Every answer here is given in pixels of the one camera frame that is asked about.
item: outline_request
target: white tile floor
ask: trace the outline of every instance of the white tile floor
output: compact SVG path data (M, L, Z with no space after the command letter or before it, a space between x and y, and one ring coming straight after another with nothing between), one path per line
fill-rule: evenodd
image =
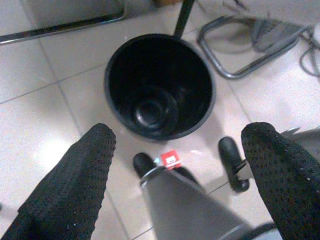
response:
M192 11L183 35L192 44L200 27L199 10ZM128 132L111 113L104 95L104 70L126 40L146 33L171 34L178 11L179 5L169 6L108 25L0 46L0 236L37 183L98 122L115 132L117 145L92 239L156 239L132 167L138 152L158 157L176 149L206 191L244 221L255 227L272 220L253 180L247 192L231 191L217 144L224 136L240 144L241 130L254 121L270 122L279 131L320 125L320 84L298 63L307 46L300 42L239 81L214 74L217 100L206 123L184 138L151 143ZM232 44L231 40L223 41ZM255 57L250 51L218 56L233 69Z

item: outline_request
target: red label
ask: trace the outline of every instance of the red label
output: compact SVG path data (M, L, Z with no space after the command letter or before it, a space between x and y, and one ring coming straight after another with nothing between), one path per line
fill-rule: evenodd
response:
M163 165L167 169L181 167L181 161L178 157L176 150L172 150L172 151L169 151L169 152L162 154L161 159L162 159Z

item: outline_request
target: floor tile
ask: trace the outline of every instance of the floor tile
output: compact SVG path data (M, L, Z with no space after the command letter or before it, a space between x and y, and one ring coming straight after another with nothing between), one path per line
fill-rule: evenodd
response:
M95 229L91 240L127 240L127 236L119 222L119 219L112 208L107 191L104 193L102 207L95 222Z
M0 36L32 29L19 0L2 0L0 16Z
M230 72L263 55L250 47L250 31L239 26L230 24L209 33L206 38ZM300 40L293 49L248 76L228 80L252 122L269 122L279 132L320 125L320 84L299 66L299 58L307 49L307 44Z
M250 188L243 193L234 192L227 183L211 193L210 197L234 212L252 228L273 222L253 179L250 179Z
M100 66L61 82L61 87L83 132L98 122L115 132L117 144L107 186L129 237L134 238L152 226L132 167L134 155L146 152L156 158L176 149L182 163L210 192L228 181L219 158L219 139L230 135L239 143L248 119L226 80L216 77L216 104L199 130L178 140L150 142L129 132L111 112L105 99L104 71L105 66Z
M199 29L203 25L221 17L223 14L219 11L221 9L218 3L210 1L210 11L208 11L208 4L202 0L197 0L194 2L189 19L192 25Z
M156 13L41 39L59 80L106 64L127 40L150 33L168 33Z
M320 83L299 66L304 42L239 81L230 82L253 122L268 122L277 131L320 125Z
M157 240L157 237L154 229L152 228L141 236L135 238L134 240Z
M0 119L0 203L7 212L2 235L79 134L56 85L0 104Z
M0 46L0 103L54 81L38 40Z

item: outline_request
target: metal chair leg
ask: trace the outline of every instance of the metal chair leg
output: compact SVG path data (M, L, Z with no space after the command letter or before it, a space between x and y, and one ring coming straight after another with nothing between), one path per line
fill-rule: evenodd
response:
M224 25L230 24L230 23L241 23L241 21L235 19L233 16L222 16L218 19L209 22L208 24L204 25L198 35L197 43L199 44L200 48L204 51L204 53L207 55L209 60L212 62L213 67L218 72L218 74L226 79L230 80L236 80L245 77L246 75L252 73L254 70L260 68L261 66L265 65L266 63L269 63L270 61L276 59L277 57L281 56L282 54L286 53L290 49L292 49L297 43L298 38L295 39L290 44L286 45L284 48L281 48L280 50L277 50L275 52L267 53L266 55L258 58L257 60L251 62L247 66L241 68L240 70L236 72L228 72L220 63L216 55L210 50L206 40L205 36L206 33L210 30L214 30L217 28L220 28Z

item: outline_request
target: chair wheel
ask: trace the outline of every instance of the chair wheel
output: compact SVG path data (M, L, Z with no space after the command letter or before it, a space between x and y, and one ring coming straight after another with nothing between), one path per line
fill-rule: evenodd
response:
M142 178L147 172L156 168L157 165L148 154L140 152L133 158L133 167L138 176Z

